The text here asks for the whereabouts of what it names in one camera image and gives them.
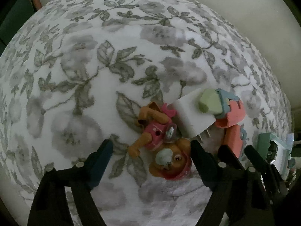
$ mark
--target toy dog eye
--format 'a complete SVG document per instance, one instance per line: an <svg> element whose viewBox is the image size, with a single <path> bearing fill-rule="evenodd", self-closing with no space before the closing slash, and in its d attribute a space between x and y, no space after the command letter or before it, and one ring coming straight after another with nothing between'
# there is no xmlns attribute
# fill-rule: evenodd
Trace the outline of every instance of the toy dog eye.
<svg viewBox="0 0 301 226"><path fill-rule="evenodd" d="M175 161L180 161L182 159L181 155L175 155L174 160Z"/></svg>

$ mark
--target pink toy tail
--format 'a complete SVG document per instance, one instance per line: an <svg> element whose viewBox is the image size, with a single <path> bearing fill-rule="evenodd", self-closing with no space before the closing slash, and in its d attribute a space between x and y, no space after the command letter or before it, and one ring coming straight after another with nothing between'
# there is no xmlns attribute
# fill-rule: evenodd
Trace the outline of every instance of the pink toy tail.
<svg viewBox="0 0 301 226"><path fill-rule="evenodd" d="M164 104L162 105L161 110L162 110L162 112L163 112L165 115L167 115L169 118L173 118L173 117L177 114L177 111L176 111L176 110L174 110L174 109L169 110L169 109L167 108L167 103L164 103Z"/></svg>

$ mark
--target green toy piece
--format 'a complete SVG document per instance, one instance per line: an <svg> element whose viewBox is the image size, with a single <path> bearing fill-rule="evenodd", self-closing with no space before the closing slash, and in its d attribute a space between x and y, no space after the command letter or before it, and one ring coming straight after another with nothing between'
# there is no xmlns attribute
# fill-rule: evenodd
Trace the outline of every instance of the green toy piece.
<svg viewBox="0 0 301 226"><path fill-rule="evenodd" d="M203 113L220 115L223 112L219 94L215 89L207 88L199 99L199 109Z"/></svg>

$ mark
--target beige wall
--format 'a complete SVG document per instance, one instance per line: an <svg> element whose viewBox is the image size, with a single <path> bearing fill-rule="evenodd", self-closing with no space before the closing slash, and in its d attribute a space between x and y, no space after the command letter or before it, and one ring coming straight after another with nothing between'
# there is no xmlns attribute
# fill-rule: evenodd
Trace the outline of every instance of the beige wall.
<svg viewBox="0 0 301 226"><path fill-rule="evenodd" d="M233 23L270 63L292 107L301 105L301 28L282 0L198 0Z"/></svg>

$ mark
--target floral tablecloth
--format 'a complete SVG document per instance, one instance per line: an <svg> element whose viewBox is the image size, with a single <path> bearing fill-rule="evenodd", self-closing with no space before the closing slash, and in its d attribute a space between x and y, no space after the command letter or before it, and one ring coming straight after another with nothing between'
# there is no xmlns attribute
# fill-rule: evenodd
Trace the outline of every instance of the floral tablecloth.
<svg viewBox="0 0 301 226"><path fill-rule="evenodd" d="M239 96L246 144L290 132L290 104L254 45L216 12L188 0L52 0L0 58L0 160L31 205L45 170L69 168L104 139L114 155L93 199L107 225L195 225L210 191L151 177L150 157L127 154L141 106L208 86ZM221 130L204 147L216 152ZM247 159L243 155L242 163ZM67 191L75 225L80 224Z"/></svg>

